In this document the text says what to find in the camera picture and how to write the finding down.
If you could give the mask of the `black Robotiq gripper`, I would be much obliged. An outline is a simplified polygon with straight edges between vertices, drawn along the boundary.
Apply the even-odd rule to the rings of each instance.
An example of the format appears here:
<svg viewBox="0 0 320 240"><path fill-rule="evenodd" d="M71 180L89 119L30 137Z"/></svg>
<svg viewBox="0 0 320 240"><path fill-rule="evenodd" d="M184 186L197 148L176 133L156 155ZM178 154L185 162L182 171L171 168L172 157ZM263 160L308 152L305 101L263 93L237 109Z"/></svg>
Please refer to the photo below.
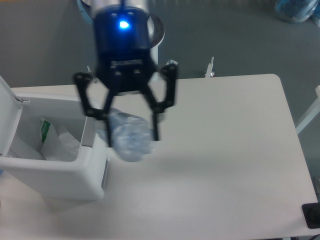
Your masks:
<svg viewBox="0 0 320 240"><path fill-rule="evenodd" d="M119 93L140 90L140 84L134 77L136 70L141 73L139 80L143 83L142 94L152 112L154 141L160 140L158 128L160 115L175 105L177 65L171 63L160 69L160 76L166 83L163 101L156 101L148 85L156 72L156 65L151 57L149 17L148 12L138 7L110 6L96 12L93 19L98 57L96 76L108 89L103 109L92 107L88 99L87 88L92 81L91 75L78 72L73 76L84 114L104 122L109 147L113 147L109 117L113 98Z"/></svg>

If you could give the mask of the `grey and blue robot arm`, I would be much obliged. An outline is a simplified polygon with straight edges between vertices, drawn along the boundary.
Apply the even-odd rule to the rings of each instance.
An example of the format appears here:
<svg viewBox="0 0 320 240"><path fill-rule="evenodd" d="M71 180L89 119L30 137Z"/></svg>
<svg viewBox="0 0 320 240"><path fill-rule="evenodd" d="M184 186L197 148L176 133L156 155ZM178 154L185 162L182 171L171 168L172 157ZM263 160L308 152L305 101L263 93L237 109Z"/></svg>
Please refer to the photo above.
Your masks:
<svg viewBox="0 0 320 240"><path fill-rule="evenodd" d="M114 146L110 109L122 93L142 94L152 112L153 139L159 140L160 114L174 106L178 67L171 63L157 68L152 59L151 17L146 0L94 0L91 19L95 36L97 66L94 73L77 72L73 82L87 117L103 121L107 144ZM87 87L98 78L108 89L102 109L91 106Z"/></svg>

